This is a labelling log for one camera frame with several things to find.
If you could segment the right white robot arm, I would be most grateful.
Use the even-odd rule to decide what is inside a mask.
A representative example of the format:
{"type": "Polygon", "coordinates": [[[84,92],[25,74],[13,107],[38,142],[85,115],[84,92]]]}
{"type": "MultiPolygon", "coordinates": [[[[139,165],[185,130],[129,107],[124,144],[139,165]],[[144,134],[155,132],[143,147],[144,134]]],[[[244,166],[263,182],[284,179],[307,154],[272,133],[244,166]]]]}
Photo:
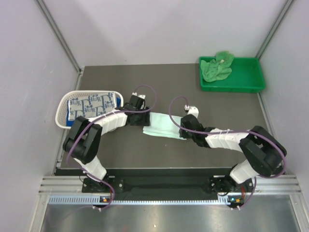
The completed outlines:
{"type": "Polygon", "coordinates": [[[223,191],[237,191],[245,181],[258,175],[270,177],[287,155],[286,149],[261,126],[245,132],[228,132],[203,127],[192,114],[182,117],[180,126],[180,137],[193,140],[199,147],[223,148],[244,154],[246,160],[235,165],[221,181],[223,191]]]}

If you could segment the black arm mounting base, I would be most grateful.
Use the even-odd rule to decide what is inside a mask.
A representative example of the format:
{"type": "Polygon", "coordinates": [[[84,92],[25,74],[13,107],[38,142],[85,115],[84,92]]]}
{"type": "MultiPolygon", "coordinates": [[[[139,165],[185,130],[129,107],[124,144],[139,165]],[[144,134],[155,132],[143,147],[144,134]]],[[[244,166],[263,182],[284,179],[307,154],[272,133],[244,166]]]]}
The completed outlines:
{"type": "Polygon", "coordinates": [[[247,180],[235,191],[223,191],[221,181],[229,168],[108,169],[107,192],[116,200],[215,200],[226,193],[241,195],[253,190],[247,180]]]}

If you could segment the green towel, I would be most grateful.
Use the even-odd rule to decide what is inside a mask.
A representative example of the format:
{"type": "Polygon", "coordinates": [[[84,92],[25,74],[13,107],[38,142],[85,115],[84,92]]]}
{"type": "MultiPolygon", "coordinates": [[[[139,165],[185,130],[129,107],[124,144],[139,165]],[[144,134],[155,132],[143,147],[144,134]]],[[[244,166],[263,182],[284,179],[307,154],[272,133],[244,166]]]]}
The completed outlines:
{"type": "Polygon", "coordinates": [[[220,51],[210,61],[202,60],[200,62],[200,69],[203,80],[208,83],[225,80],[232,73],[230,66],[234,58],[234,55],[229,51],[220,51]]]}

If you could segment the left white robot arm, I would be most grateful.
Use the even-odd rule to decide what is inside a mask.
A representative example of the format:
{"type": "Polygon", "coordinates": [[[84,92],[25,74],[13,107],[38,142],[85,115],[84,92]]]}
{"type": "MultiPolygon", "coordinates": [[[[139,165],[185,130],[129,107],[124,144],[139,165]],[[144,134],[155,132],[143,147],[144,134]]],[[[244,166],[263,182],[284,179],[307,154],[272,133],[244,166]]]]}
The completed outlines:
{"type": "Polygon", "coordinates": [[[150,108],[145,106],[145,96],[136,93],[131,95],[129,102],[102,116],[90,119],[77,117],[62,148],[87,174],[82,192],[107,192],[109,187],[107,170],[97,157],[101,136],[124,126],[149,125],[150,108]]]}

